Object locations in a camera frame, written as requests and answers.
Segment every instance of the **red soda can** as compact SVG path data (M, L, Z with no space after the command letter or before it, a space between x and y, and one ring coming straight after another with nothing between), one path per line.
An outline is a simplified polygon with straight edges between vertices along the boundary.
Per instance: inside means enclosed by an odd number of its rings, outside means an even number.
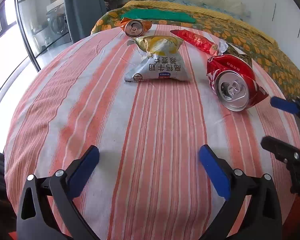
M213 92L231 111L252 107L268 96L257 84L253 69L231 54L209 58L207 76Z

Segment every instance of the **pink and white striped sheet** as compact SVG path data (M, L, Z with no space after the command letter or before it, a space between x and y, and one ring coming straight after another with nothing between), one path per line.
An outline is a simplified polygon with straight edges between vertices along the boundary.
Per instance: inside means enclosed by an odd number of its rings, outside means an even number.
M176 28L153 25L147 34L172 35ZM141 62L137 46L127 46L127 40L114 28L79 41L26 91L5 147L14 210L29 174L50 176L96 145L100 162L74 203L100 239L198 239L224 201L198 160L199 148L209 144L233 168L273 177L284 221L294 200L290 176L260 141L271 135L299 147L294 117L272 108L269 98L239 113L223 107L206 77L209 55L186 42L179 51L191 82L125 82L125 73ZM270 96L283 97L256 62L253 69ZM50 204L68 233L53 200ZM248 199L231 233L247 205Z

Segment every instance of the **can lid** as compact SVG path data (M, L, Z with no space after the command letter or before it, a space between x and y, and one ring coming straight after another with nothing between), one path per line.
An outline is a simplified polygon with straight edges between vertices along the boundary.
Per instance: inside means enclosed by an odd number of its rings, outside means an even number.
M235 71L221 72L215 80L215 91L221 103L231 111L243 110L249 101L249 89L243 77Z
M132 20L127 23L124 31L129 37L138 37L143 33L143 25L138 20Z

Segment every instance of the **green cloth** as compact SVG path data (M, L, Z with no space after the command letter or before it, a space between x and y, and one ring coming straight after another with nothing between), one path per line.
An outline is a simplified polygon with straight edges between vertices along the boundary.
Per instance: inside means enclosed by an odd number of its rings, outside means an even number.
M184 12L172 12L159 9L135 8L121 15L121 19L168 20L184 23L195 23L195 19Z

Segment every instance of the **yellow patterned blanket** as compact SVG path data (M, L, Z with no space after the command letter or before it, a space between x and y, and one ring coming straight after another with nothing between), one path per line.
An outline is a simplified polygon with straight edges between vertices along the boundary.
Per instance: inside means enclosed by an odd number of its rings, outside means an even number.
M130 1L124 7L109 11L101 17L91 34L119 26L121 16L134 8L186 12L196 19L196 23L167 20L154 20L153 23L194 28L224 39L251 55L272 77L287 99L300 97L300 70L279 49L276 41L255 27L220 12L164 1Z

